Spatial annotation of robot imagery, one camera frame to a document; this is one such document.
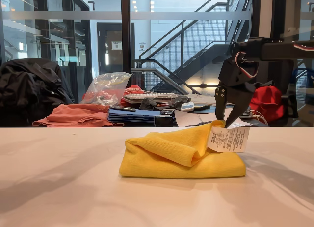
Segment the pink cable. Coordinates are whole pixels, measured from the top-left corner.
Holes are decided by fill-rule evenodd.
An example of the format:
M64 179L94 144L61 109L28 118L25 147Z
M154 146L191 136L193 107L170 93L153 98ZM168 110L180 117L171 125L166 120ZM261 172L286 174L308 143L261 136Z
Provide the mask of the pink cable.
M297 45L297 44L295 44L294 47L297 48L297 49L301 49L301 50L307 51L307 52L314 52L314 47L307 47L307 46L304 46L304 45Z
M257 73L259 72L259 66L257 65L257 69L254 75L251 75L250 73L248 73L245 69L243 69L242 67L239 66L238 62L237 62L237 58L239 57L240 54L246 54L245 52L238 52L235 58L235 63L238 66L238 68L240 68L248 77L250 78L254 78L256 77Z

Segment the blue binder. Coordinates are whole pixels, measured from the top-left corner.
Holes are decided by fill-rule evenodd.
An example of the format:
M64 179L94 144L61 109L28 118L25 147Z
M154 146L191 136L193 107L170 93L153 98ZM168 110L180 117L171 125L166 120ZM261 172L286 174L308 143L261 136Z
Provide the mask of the blue binder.
M108 121L111 122L137 122L154 124L155 115L161 115L159 111L136 109L135 112L109 109Z

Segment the plastic bag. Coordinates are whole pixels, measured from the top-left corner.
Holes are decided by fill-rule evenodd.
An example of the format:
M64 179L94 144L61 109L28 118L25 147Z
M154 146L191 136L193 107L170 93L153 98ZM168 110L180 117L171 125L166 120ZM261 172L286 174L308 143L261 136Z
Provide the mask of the plastic bag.
M113 106L120 102L131 74L125 72L106 73L95 77L81 104Z

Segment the desk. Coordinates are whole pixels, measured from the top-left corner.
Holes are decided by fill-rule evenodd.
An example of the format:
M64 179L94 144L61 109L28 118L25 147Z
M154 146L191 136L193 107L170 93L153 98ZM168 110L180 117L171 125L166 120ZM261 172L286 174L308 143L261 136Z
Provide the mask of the desk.
M118 175L125 138L178 129L0 129L0 227L314 226L314 128L251 128L242 178Z

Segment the yellow microfiber towel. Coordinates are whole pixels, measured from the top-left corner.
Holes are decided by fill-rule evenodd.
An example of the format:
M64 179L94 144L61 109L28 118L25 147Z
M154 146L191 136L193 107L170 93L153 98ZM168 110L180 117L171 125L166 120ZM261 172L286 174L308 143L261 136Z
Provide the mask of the yellow microfiber towel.
M119 173L128 177L214 178L244 176L246 167L236 153L207 148L212 126L224 121L167 133L151 132L125 141Z

